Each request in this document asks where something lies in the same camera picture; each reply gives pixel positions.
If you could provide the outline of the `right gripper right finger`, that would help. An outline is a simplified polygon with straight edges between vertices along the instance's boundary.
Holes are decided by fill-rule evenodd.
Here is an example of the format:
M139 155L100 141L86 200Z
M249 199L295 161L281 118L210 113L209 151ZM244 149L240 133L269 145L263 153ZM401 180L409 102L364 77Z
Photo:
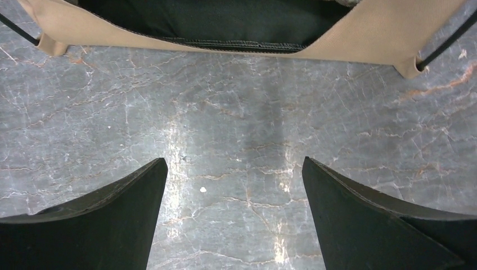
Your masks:
M475 269L476 216L416 205L314 160L302 177L327 269Z

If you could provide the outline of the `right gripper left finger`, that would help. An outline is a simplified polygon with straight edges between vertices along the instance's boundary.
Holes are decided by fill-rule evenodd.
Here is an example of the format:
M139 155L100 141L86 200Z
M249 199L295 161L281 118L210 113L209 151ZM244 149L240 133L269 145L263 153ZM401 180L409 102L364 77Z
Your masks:
M76 199L1 219L2 269L146 269L168 175L163 158Z

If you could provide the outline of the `black tent pole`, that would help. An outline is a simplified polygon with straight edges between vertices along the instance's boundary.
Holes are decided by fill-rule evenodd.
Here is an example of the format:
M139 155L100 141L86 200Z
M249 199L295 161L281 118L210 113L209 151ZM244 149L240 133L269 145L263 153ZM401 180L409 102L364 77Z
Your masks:
M38 46L40 40L34 38L28 34L25 30L20 28L10 19L1 14L1 22L5 24L8 28L13 30L15 33L26 39L31 44ZM466 21L457 28L457 30L450 35L438 48L436 48L430 55L420 62L417 62L415 67L418 71L424 71L425 68L433 62L437 57L439 57L445 50L447 50L452 44L454 44L462 35L464 35L473 25L476 23L476 10L466 19Z

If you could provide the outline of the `beige pet tent fabric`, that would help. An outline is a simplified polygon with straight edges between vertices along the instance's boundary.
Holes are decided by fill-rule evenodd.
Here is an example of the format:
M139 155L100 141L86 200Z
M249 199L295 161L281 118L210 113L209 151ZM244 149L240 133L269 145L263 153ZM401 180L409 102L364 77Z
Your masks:
M245 53L421 71L419 50L463 1L21 1L37 46Z

